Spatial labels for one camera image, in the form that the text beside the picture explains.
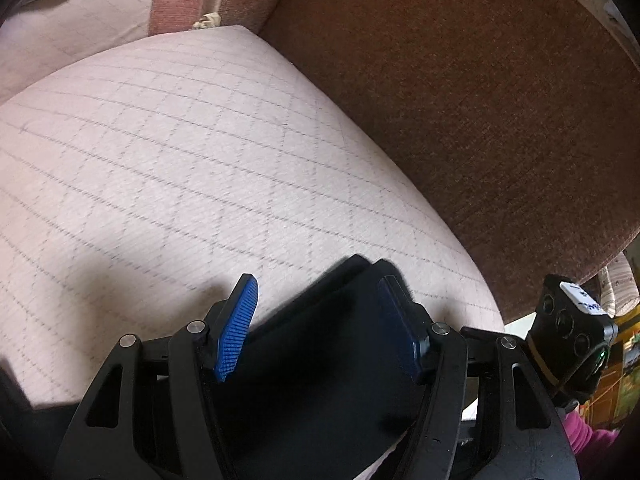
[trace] pink sleeve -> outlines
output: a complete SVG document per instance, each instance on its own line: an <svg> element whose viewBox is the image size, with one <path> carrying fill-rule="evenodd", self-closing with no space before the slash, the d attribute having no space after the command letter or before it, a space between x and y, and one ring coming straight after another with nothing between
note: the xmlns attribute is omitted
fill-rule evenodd
<svg viewBox="0 0 640 480"><path fill-rule="evenodd" d="M569 413L563 425L581 477L586 476L604 458L607 448L618 436L613 431L593 431L576 412Z"/></svg>

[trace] brown sofa backrest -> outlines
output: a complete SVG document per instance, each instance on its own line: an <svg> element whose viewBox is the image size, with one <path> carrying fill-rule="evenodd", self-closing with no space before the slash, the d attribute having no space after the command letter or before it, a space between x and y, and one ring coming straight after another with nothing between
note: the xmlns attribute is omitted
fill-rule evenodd
<svg viewBox="0 0 640 480"><path fill-rule="evenodd" d="M640 225L640 77L575 0L281 0L261 36L369 134L505 321Z"/></svg>

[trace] silver screw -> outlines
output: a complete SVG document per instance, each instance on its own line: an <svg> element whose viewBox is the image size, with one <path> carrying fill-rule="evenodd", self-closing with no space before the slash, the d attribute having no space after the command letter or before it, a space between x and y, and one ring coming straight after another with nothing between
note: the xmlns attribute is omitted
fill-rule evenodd
<svg viewBox="0 0 640 480"><path fill-rule="evenodd" d="M447 335L451 332L451 327L446 323L434 323L431 325L431 329L438 335Z"/></svg>
<svg viewBox="0 0 640 480"><path fill-rule="evenodd" d="M187 332L191 332L192 334L199 334L204 330L204 327L204 321L200 321L199 319L197 319L196 321L191 321L187 325Z"/></svg>
<svg viewBox="0 0 640 480"><path fill-rule="evenodd" d="M513 350L518 346L516 340L510 335L505 335L500 338L500 344L509 350Z"/></svg>
<svg viewBox="0 0 640 480"><path fill-rule="evenodd" d="M120 338L120 346L123 348L129 348L136 342L136 336L133 334L127 334Z"/></svg>

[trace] grid pattern fabric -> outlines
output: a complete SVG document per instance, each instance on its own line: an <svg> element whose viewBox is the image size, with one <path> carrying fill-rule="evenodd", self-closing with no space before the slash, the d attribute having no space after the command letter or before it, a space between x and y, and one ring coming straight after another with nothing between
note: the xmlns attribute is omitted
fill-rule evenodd
<svg viewBox="0 0 640 480"><path fill-rule="evenodd" d="M501 330L475 264L396 165L242 27L145 38L0 106L0 358L79 399L124 333L260 283L254 322L341 258L387 258L437 320Z"/></svg>
<svg viewBox="0 0 640 480"><path fill-rule="evenodd" d="M144 38L152 0L36 0L0 27L0 104L46 75Z"/></svg>

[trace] white label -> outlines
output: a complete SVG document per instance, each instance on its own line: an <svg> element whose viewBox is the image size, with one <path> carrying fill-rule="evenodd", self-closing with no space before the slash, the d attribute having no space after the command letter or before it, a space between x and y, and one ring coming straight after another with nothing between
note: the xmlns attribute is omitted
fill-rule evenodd
<svg viewBox="0 0 640 480"><path fill-rule="evenodd" d="M578 307L578 310L585 314L591 314L592 316L606 315L607 313L600 307L600 305L589 296L584 289L577 283L561 282L560 288L564 290L564 293L569 297L574 305Z"/></svg>

